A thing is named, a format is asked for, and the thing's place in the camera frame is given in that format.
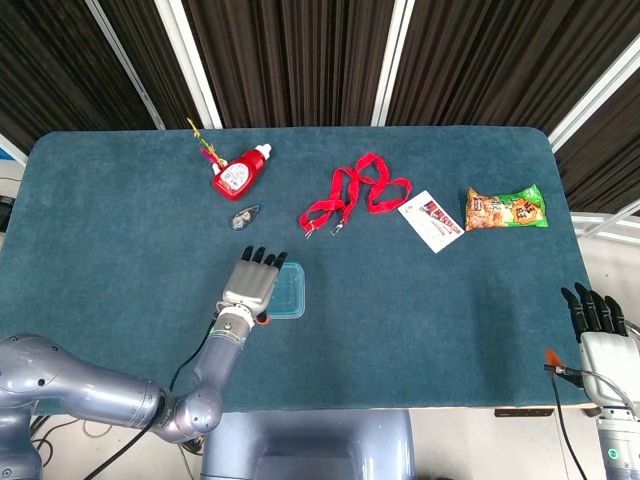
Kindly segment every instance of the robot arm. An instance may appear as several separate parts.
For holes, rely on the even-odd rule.
[[[622,309],[613,298],[603,299],[578,283],[575,287],[580,300],[566,288],[562,294],[580,345],[582,370],[556,366],[554,371],[583,386],[587,396],[602,408],[597,426],[607,479],[640,478],[637,344],[628,336]]]
[[[218,303],[219,315],[194,368],[196,388],[182,397],[154,381],[101,368],[37,336],[0,340],[0,473],[3,479],[42,477],[39,454],[29,438],[38,400],[56,398],[74,417],[144,428],[181,443],[210,432],[220,422],[222,392],[257,319],[266,311],[286,253],[247,247]]]

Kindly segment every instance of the red lanyard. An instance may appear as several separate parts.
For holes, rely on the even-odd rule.
[[[362,175],[360,172],[370,165],[374,165],[380,174],[377,180],[371,177]],[[344,202],[342,200],[342,175],[348,175],[351,177],[349,186],[347,187],[347,194],[349,201]],[[342,219],[340,223],[331,230],[331,235],[335,235],[342,229],[348,222],[351,212],[358,203],[358,194],[360,192],[360,182],[372,185],[369,198],[367,199],[367,210],[369,213],[386,213],[390,212],[394,208],[399,207],[409,199],[411,194],[411,182],[407,178],[394,178],[391,180],[391,173],[389,167],[384,163],[382,157],[379,157],[375,153],[367,153],[365,156],[358,160],[356,168],[352,167],[340,167],[333,172],[333,179],[331,180],[331,190],[329,191],[329,198],[324,200],[318,200],[314,202],[309,209],[300,215],[298,223],[305,231],[305,237],[309,238],[314,230],[318,230],[325,226],[329,221],[329,217],[333,212],[342,212]],[[384,192],[389,185],[399,185],[405,189],[405,193],[402,198],[394,198],[392,200],[382,200],[375,203],[376,199]],[[319,217],[313,220],[309,219],[309,216],[313,212],[324,212]]]

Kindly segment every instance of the bottle label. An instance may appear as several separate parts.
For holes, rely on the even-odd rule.
[[[232,163],[220,175],[220,181],[234,191],[240,190],[248,179],[249,169],[244,163]]]

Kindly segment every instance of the plastic container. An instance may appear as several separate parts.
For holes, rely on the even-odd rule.
[[[224,198],[235,202],[249,191],[264,170],[270,152],[268,143],[244,152],[213,178],[213,186]]]
[[[304,302],[304,270],[297,262],[285,262],[267,312],[271,320],[293,320],[304,313]]]

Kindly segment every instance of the clear plastic box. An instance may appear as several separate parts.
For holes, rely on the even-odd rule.
[[[278,275],[267,313],[272,320],[300,318],[304,313],[304,270],[297,262],[285,262]]]

